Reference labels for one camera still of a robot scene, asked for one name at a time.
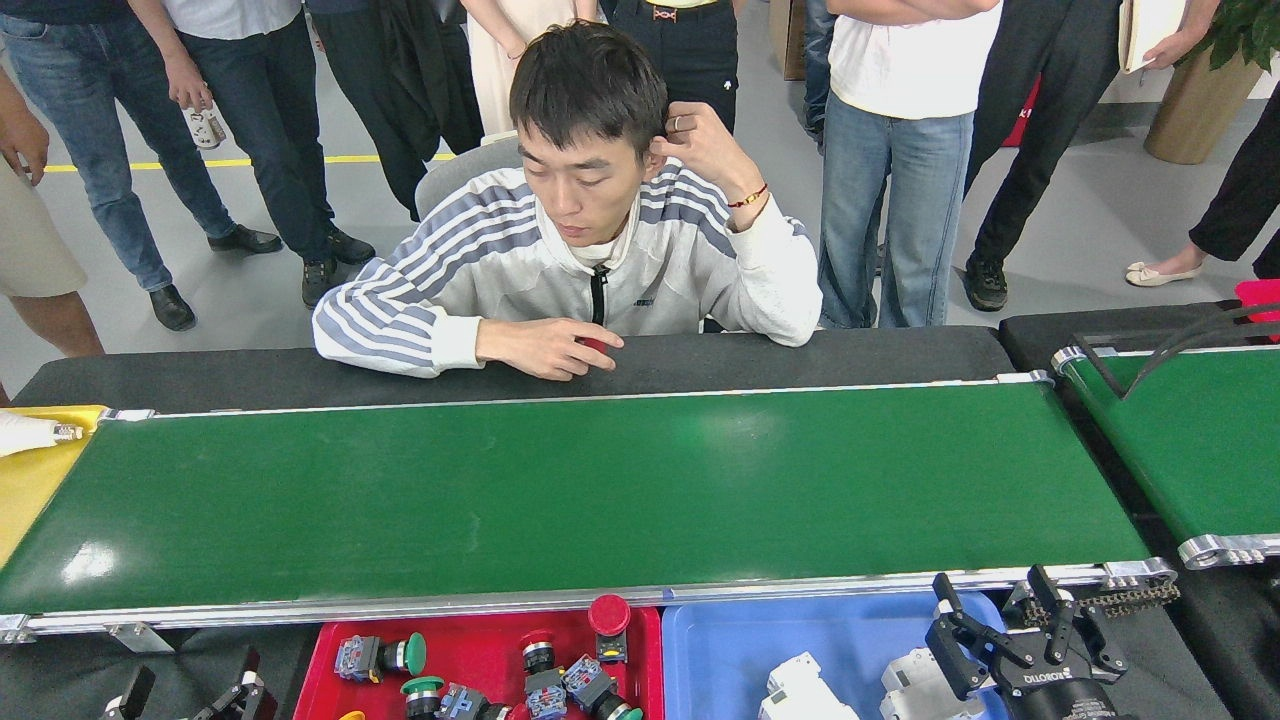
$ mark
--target jeans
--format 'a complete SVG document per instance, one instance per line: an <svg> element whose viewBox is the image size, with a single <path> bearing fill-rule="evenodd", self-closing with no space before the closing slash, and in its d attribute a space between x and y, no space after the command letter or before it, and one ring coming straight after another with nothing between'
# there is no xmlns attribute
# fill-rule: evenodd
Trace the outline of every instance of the jeans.
<svg viewBox="0 0 1280 720"><path fill-rule="evenodd" d="M303 260L328 260L333 229L320 147L316 59L302 13L243 40L179 33L214 94L280 238Z"/></svg>
<svg viewBox="0 0 1280 720"><path fill-rule="evenodd" d="M941 325L947 316L973 114L904 120L827 101L818 284L823 324L869 328L876 236L890 174L879 327Z"/></svg>
<svg viewBox="0 0 1280 720"><path fill-rule="evenodd" d="M978 229L974 255L1004 263L1075 131L1120 70L1119 0L1006 0L978 91L965 190L1041 90L1023 143Z"/></svg>
<svg viewBox="0 0 1280 720"><path fill-rule="evenodd" d="M205 234L236 229L182 110L169 100L160 51L136 18L46 26L0 15L0 35L27 97L54 123L79 169L93 218L143 290L172 284L173 275L133 192L116 100Z"/></svg>
<svg viewBox="0 0 1280 720"><path fill-rule="evenodd" d="M827 94L831 91L831 37L836 32L836 15L827 12L827 0L805 0L804 20L804 124L820 131L827 118Z"/></svg>

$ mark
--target chair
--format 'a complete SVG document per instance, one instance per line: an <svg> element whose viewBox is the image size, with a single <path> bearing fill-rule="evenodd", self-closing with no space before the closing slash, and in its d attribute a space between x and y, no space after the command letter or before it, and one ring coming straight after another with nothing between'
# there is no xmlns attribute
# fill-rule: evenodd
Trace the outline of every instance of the chair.
<svg viewBox="0 0 1280 720"><path fill-rule="evenodd" d="M426 218L428 213L434 210L442 200L476 176L497 170L498 168L521 167L522 163L517 151L518 145L515 136L504 137L490 145L481 145L474 150L467 150L462 155L426 173L419 181L417 190L413 191L413 204L417 206L417 217Z"/></svg>

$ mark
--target blue jeans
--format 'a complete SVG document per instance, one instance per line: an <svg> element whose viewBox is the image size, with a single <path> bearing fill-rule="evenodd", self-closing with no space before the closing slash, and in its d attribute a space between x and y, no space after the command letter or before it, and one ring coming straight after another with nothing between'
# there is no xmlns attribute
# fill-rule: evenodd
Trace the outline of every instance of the blue jeans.
<svg viewBox="0 0 1280 720"><path fill-rule="evenodd" d="M182 35L253 178L280 238L303 260L328 260L326 200L316 59L302 13L283 28L243 40Z"/></svg>
<svg viewBox="0 0 1280 720"><path fill-rule="evenodd" d="M869 328L876 236L888 174L879 327L941 325L969 160L973 113L904 120L827 101L818 283L823 324Z"/></svg>
<svg viewBox="0 0 1280 720"><path fill-rule="evenodd" d="M827 0L805 0L804 20L804 124L819 131L827 117L831 91L831 37L836 15L827 12Z"/></svg>
<svg viewBox="0 0 1280 720"><path fill-rule="evenodd" d="M46 26L0 15L0 35L27 97L54 123L79 169L97 224L143 290L172 284L173 275L133 193L116 100L205 234L236 229L182 110L169 100L160 51L136 18Z"/></svg>

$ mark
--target person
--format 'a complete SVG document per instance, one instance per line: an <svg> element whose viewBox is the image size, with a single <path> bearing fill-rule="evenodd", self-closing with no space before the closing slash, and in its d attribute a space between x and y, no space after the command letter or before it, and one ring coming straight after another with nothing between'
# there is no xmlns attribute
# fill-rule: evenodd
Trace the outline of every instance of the person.
<svg viewBox="0 0 1280 720"><path fill-rule="evenodd" d="M79 296L88 278L32 190L45 176L49 131L31 114L4 68L0 152L13 169L0 170L0 293L33 333L63 355L102 355L102 342ZM9 405L0 384L0 407Z"/></svg>
<svg viewBox="0 0 1280 720"><path fill-rule="evenodd" d="M0 0L0 35L32 104L61 136L93 218L170 331L196 324L133 192L116 101L156 152L169 184L212 250L275 252L280 238L237 224L209 178L182 110L168 101L164 63L120 0Z"/></svg>
<svg viewBox="0 0 1280 720"><path fill-rule="evenodd" d="M466 108L445 114L442 122L435 108L439 100L424 106L397 73L387 72L389 53L383 18L371 0L307 0L306 5L319 37L317 46L328 58L338 87L372 138L392 195L416 223L420 218L413 193L426 176L426 163L440 149L440 138L449 143L453 152L466 152L480 145L479 127ZM433 20L433 13L428 13L425 19ZM444 69L433 65L430 72L435 77L420 79L420 85L452 83L460 86L463 97L474 95L462 28L456 23L439 22L434 23L434 29L442 40Z"/></svg>
<svg viewBox="0 0 1280 720"><path fill-rule="evenodd" d="M822 149L827 120L827 95L831 92L831 38L836 15L827 12L827 0L805 0L804 19L804 129Z"/></svg>
<svg viewBox="0 0 1280 720"><path fill-rule="evenodd" d="M160 47L170 97L197 110L218 101L236 145L253 164L271 222L302 258L302 302L315 306L333 287L334 260L358 265L374 256L374 247L333 224L319 140L316 59L302 0L129 5Z"/></svg>
<svg viewBox="0 0 1280 720"><path fill-rule="evenodd" d="M649 53L669 100L710 105L732 133L744 5L746 0L621 0L609 22Z"/></svg>
<svg viewBox="0 0 1280 720"><path fill-rule="evenodd" d="M1219 0L1190 0L1181 28L1144 59L1167 68L1208 31ZM1000 149L1041 78L1036 109L1021 146L978 228L965 261L965 296L977 310L996 311L1009 300L1005 260L1048 188L1075 131L1120 70L1120 0L1005 0L987 70L978 92L973 152L965 192Z"/></svg>
<svg viewBox="0 0 1280 720"><path fill-rule="evenodd" d="M1176 255L1160 263L1134 263L1125 281L1138 287L1158 287L1194 278L1210 256L1234 263L1244 255L1280 206L1280 86L1262 110L1258 124L1231 159L1213 201L1190 240ZM1258 279L1280 278L1280 231L1253 261Z"/></svg>
<svg viewBox="0 0 1280 720"><path fill-rule="evenodd" d="M698 332L708 314L809 340L820 296L804 227L709 106L668 108L632 40L553 27L516 68L511 111L524 167L474 178L330 291L312 314L320 355L568 380L612 370L622 336Z"/></svg>
<svg viewBox="0 0 1280 720"><path fill-rule="evenodd" d="M549 26L594 20L595 0L462 0L471 15L471 74L486 136L516 129L507 99L516 63Z"/></svg>
<svg viewBox="0 0 1280 720"><path fill-rule="evenodd" d="M946 323L973 111L998 0L828 0L831 45L819 284L823 324L877 320L879 208L890 174L879 327Z"/></svg>

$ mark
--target notebook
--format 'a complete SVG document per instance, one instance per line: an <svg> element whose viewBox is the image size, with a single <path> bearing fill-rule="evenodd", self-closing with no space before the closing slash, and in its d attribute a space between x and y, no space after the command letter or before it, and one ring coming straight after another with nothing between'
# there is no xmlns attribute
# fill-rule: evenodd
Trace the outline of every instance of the notebook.
<svg viewBox="0 0 1280 720"><path fill-rule="evenodd" d="M1125 74L1148 64L1142 56L1178 32L1187 0L1123 0L1120 3L1120 69Z"/></svg>

